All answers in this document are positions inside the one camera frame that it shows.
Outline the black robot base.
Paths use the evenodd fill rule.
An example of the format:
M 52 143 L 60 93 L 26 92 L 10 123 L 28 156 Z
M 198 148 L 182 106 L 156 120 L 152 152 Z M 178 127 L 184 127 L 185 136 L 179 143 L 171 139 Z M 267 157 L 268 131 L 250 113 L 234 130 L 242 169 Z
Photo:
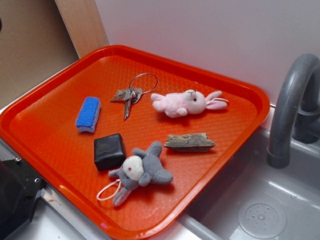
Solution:
M 33 220 L 44 187 L 41 175 L 24 159 L 0 162 L 0 238 L 8 240 Z

